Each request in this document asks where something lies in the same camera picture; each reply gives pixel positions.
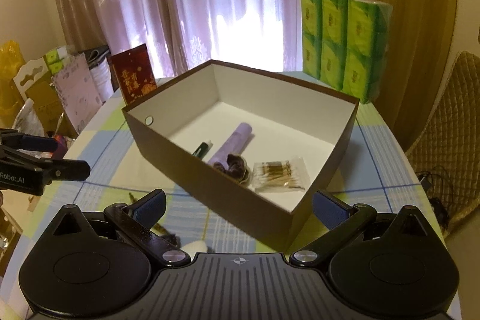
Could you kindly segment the cotton swab bag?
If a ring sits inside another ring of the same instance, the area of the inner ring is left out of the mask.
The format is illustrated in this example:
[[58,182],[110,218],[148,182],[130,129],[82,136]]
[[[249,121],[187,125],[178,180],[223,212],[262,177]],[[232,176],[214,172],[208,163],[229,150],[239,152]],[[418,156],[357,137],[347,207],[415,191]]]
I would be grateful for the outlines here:
[[256,192],[305,192],[310,186],[307,167],[301,157],[284,161],[255,163],[251,187]]

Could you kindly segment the green lip gel tube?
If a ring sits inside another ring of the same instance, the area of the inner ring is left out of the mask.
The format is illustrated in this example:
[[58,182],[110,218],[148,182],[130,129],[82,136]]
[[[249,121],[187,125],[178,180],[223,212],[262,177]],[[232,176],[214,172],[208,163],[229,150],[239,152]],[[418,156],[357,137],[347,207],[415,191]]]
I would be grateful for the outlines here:
[[192,153],[192,155],[194,157],[198,157],[199,159],[203,159],[207,155],[211,147],[212,147],[212,142],[210,140],[203,141]]

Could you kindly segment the brown hair scrunchie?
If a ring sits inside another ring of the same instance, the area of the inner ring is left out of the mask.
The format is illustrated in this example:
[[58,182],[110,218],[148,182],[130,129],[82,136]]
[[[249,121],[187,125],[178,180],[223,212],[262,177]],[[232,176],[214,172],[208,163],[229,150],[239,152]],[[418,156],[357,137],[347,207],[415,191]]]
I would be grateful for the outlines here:
[[221,162],[215,162],[213,167],[238,184],[247,186],[250,183],[251,169],[246,160],[238,154],[228,154],[225,165]]

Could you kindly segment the purple cream tube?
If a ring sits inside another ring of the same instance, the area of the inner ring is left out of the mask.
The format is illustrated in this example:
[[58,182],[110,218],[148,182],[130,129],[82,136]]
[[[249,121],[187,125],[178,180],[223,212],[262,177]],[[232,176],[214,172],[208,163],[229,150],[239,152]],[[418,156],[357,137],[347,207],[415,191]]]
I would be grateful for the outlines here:
[[228,168],[227,159],[230,154],[239,155],[247,145],[251,137],[252,127],[250,124],[241,123],[222,144],[222,146],[213,154],[208,161],[208,165],[213,166],[219,163],[224,169]]

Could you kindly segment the plaid tablecloth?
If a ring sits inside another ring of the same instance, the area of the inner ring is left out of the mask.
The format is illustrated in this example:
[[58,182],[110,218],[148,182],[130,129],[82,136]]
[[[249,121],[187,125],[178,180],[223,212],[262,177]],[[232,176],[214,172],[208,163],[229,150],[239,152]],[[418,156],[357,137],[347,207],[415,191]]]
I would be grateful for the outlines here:
[[[302,72],[263,76],[216,67],[202,71],[206,80],[201,88],[210,88],[214,99],[198,120],[210,120],[216,126],[206,132],[188,129],[176,140],[181,147],[191,151],[203,140],[219,147],[245,122],[254,135],[247,148],[248,162],[303,157],[310,176],[320,171],[341,132],[330,118],[347,118],[350,102],[339,101],[331,89],[319,93],[318,81]],[[23,233],[1,281],[3,319],[30,316],[18,284],[20,265],[58,209],[69,202],[85,210],[101,210],[161,188],[168,198],[161,222],[182,242],[204,240],[218,253],[266,251],[265,244],[208,210],[145,160],[122,113],[124,104],[121,94],[114,93],[69,150],[68,157],[84,159],[91,166],[85,182],[49,185],[32,213],[25,210],[22,196],[7,193],[8,209],[21,222]],[[329,191],[346,202],[366,203],[381,212],[415,205],[433,222],[430,202],[381,115],[372,104],[359,104],[355,110],[351,138]]]

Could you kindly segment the pink cardboard box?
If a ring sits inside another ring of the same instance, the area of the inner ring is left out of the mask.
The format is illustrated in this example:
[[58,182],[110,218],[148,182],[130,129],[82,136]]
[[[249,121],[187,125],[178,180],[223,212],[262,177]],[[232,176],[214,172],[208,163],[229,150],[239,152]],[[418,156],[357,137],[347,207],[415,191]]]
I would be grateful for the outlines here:
[[52,81],[65,114],[80,134],[103,105],[85,55],[73,57]]

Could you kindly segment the brown cardboard box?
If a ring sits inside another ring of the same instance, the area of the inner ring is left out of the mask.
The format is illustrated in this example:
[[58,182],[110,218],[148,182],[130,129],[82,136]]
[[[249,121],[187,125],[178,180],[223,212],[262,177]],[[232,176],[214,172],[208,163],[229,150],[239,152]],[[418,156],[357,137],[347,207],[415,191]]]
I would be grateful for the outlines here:
[[[123,109],[142,156],[235,227],[277,251],[288,249],[347,150],[359,101],[304,79],[219,61],[171,79]],[[215,149],[240,124],[252,132],[247,165],[304,160],[305,190],[258,193],[217,171],[193,150]]]

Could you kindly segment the red gift box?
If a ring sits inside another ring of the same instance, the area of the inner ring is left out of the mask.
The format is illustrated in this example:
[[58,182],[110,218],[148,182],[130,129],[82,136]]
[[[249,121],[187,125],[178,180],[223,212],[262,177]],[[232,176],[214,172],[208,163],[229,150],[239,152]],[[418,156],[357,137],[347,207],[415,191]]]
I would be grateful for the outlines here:
[[146,44],[111,56],[111,65],[126,105],[157,88]]

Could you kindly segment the green tissue pack bundle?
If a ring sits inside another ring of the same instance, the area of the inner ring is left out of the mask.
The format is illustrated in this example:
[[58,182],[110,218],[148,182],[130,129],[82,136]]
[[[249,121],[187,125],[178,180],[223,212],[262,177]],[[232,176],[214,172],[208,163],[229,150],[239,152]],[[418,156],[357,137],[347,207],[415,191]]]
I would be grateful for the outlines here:
[[303,72],[366,104],[380,91],[392,6],[375,0],[300,0]]

